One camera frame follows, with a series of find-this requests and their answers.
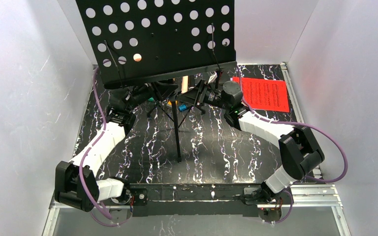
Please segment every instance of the red paper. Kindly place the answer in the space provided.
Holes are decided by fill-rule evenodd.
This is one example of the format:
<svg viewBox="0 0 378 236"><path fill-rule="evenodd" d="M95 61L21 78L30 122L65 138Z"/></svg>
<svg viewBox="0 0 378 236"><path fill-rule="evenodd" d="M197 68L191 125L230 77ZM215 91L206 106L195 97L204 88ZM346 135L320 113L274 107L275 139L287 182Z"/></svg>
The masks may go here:
<svg viewBox="0 0 378 236"><path fill-rule="evenodd" d="M239 83L240 79L233 77L232 81ZM253 109L289 112L284 81L243 78L243 93Z"/></svg>

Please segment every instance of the black marble table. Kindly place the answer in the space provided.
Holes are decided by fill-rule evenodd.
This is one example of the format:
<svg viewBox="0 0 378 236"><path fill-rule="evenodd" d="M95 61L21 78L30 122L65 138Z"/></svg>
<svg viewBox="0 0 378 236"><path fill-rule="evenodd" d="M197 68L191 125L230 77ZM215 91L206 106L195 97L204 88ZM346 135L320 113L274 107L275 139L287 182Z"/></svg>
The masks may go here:
<svg viewBox="0 0 378 236"><path fill-rule="evenodd" d="M283 80L279 65L242 66L244 77ZM196 75L199 79L206 74ZM236 76L227 70L222 80ZM97 81L97 91L103 109L108 106L110 93ZM256 135L230 127L223 118L224 111L205 106L206 114L192 109L179 129L182 162L176 162L176 141L173 122L160 109L152 118L146 113L154 106L147 101L133 112L137 118L134 128L116 146L102 164L97 179L112 176L131 183L261 183L281 165L279 150ZM296 121L289 98L290 112L258 111L268 118ZM184 113L178 112L179 121ZM77 139L78 154L96 135L102 119L93 93L87 105Z"/></svg>

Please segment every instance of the robotic arm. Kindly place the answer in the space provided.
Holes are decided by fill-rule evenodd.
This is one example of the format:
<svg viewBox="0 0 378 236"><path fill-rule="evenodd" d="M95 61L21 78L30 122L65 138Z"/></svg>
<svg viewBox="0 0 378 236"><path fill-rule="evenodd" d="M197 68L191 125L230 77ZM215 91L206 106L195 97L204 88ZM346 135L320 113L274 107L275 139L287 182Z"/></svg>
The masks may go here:
<svg viewBox="0 0 378 236"><path fill-rule="evenodd" d="M151 86L157 86L156 91L160 93L154 92ZM102 138L97 135L77 156L69 162L60 162L56 167L55 200L86 212L94 207L78 176L79 165L85 154L87 159L83 164L83 173L93 198L97 202L109 198L125 200L129 193L123 191L127 186L124 179L110 177L96 181L95 174L112 149L133 127L135 115L131 111L150 97L156 101L163 101L174 95L176 88L177 85L157 82L153 85L135 87L122 97L112 96L120 99L111 101L113 108L108 113ZM324 154L310 128L263 121L249 112L248 107L242 104L242 98L240 85L233 81L225 82L222 91L211 88L207 83L199 83L176 97L177 100L198 106L206 103L225 109L224 117L230 126L258 135L280 149L282 166L265 180L260 188L240 196L245 204L254 205L277 198L285 188L303 179L318 166L324 160Z"/></svg>

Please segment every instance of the white backdrop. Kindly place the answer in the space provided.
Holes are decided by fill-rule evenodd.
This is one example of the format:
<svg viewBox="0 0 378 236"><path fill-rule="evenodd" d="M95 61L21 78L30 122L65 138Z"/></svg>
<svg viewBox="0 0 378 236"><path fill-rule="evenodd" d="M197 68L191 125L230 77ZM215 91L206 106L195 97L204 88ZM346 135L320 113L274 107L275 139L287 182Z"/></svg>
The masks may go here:
<svg viewBox="0 0 378 236"><path fill-rule="evenodd" d="M58 2L86 54L96 64L76 1ZM236 0L237 62L279 64L289 61L317 2L318 0Z"/></svg>
<svg viewBox="0 0 378 236"><path fill-rule="evenodd" d="M306 122L348 154L336 186L352 235L378 235L378 0L319 1L288 68ZM340 154L319 141L322 171L337 177Z"/></svg>
<svg viewBox="0 0 378 236"><path fill-rule="evenodd" d="M0 236L41 235L92 68L55 0L0 1Z"/></svg>

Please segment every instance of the circular hole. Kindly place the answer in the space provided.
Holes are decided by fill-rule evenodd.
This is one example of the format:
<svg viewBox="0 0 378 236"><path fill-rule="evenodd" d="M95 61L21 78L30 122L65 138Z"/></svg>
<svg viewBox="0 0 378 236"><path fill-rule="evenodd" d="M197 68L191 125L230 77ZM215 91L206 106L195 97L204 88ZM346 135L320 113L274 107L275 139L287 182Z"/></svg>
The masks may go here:
<svg viewBox="0 0 378 236"><path fill-rule="evenodd" d="M222 26L221 26L221 29L222 31L227 31L229 30L229 24L227 22L225 22Z"/></svg>
<svg viewBox="0 0 378 236"><path fill-rule="evenodd" d="M134 54L134 56L132 57L134 59L134 61L141 61L141 55L139 53L136 53Z"/></svg>
<svg viewBox="0 0 378 236"><path fill-rule="evenodd" d="M116 33L118 31L118 26L116 24L110 24L108 29L111 33Z"/></svg>
<svg viewBox="0 0 378 236"><path fill-rule="evenodd" d="M92 33L96 36L99 36L102 33L102 31L100 30L98 26L95 26L92 28Z"/></svg>
<svg viewBox="0 0 378 236"><path fill-rule="evenodd" d="M134 28L134 23L132 21L125 22L125 28L127 30L132 30Z"/></svg>
<svg viewBox="0 0 378 236"><path fill-rule="evenodd" d="M111 66L111 61L109 60L109 59L105 59L105 60L103 60L103 65L105 66L105 67L110 67Z"/></svg>
<svg viewBox="0 0 378 236"><path fill-rule="evenodd" d="M121 41L115 41L114 42L114 48L121 49L123 47L123 43Z"/></svg>
<svg viewBox="0 0 378 236"><path fill-rule="evenodd" d="M132 47L135 47L138 45L138 40L136 38L131 38L129 40L129 44L132 46Z"/></svg>
<svg viewBox="0 0 378 236"><path fill-rule="evenodd" d="M144 28L147 28L150 26L150 20L147 19L147 18L144 18L141 20L141 25L144 27Z"/></svg>
<svg viewBox="0 0 378 236"><path fill-rule="evenodd" d="M212 25L208 25L208 27L206 28L206 31L207 31L208 33L212 33L212 31L215 32L215 26L212 27Z"/></svg>
<svg viewBox="0 0 378 236"><path fill-rule="evenodd" d="M154 5L156 5L156 7L163 6L163 0L154 0Z"/></svg>
<svg viewBox="0 0 378 236"><path fill-rule="evenodd" d="M199 50L201 50L201 45L200 45L199 43L195 43L195 44L193 45L193 50L194 50L195 52L198 52Z"/></svg>
<svg viewBox="0 0 378 236"><path fill-rule="evenodd" d="M208 48L209 48L209 49L212 49L212 43L213 43L213 45L214 45L214 47L215 47L215 42L209 41L209 42L208 42Z"/></svg>
<svg viewBox="0 0 378 236"><path fill-rule="evenodd" d="M105 44L103 44L103 43L99 43L98 44L98 50L100 51L100 52L105 52L106 51L106 46L105 46Z"/></svg>
<svg viewBox="0 0 378 236"><path fill-rule="evenodd" d="M121 65L124 65L126 63L126 58L125 57L119 57L118 58L118 62L121 64Z"/></svg>
<svg viewBox="0 0 378 236"><path fill-rule="evenodd" d="M193 10L189 13L189 17L192 19L192 20L196 20L198 18L198 12Z"/></svg>
<svg viewBox="0 0 378 236"><path fill-rule="evenodd" d="M193 35L193 36L198 36L198 35L199 35L199 29L196 28L196 27L193 28L193 29L192 29L192 35Z"/></svg>
<svg viewBox="0 0 378 236"><path fill-rule="evenodd" d="M229 45L229 39L228 38L225 38L223 41L222 41L222 45L224 46L224 47L226 47L226 46L228 46Z"/></svg>
<svg viewBox="0 0 378 236"><path fill-rule="evenodd" d="M228 13L229 13L229 6L223 6L223 7L221 8L221 13L222 13L223 15L228 14Z"/></svg>
<svg viewBox="0 0 378 236"><path fill-rule="evenodd" d="M93 18L96 16L96 12L95 10L93 10L92 8L88 8L86 9L86 15L89 17L89 18Z"/></svg>
<svg viewBox="0 0 378 236"><path fill-rule="evenodd" d="M176 13L173 17L173 19L176 21L176 22L181 22L182 21L182 15L180 13Z"/></svg>
<svg viewBox="0 0 378 236"><path fill-rule="evenodd" d="M212 17L212 16L214 15L214 10L213 10L212 8L208 8L208 9L206 9L206 11L205 11L205 15L206 15L207 17Z"/></svg>
<svg viewBox="0 0 378 236"><path fill-rule="evenodd" d="M160 24L160 25L164 25L166 24L166 17L165 16L159 16L157 18L157 22Z"/></svg>
<svg viewBox="0 0 378 236"><path fill-rule="evenodd" d="M121 8L121 11L123 11L124 13L129 12L129 5L126 2L121 3L120 8Z"/></svg>
<svg viewBox="0 0 378 236"><path fill-rule="evenodd" d="M112 7L110 5L106 5L103 7L103 13L105 13L105 15L109 16L111 15L113 12L112 10Z"/></svg>
<svg viewBox="0 0 378 236"><path fill-rule="evenodd" d="M137 6L138 8L140 8L140 10L144 10L147 7L147 3L144 0L140 0L137 2Z"/></svg>

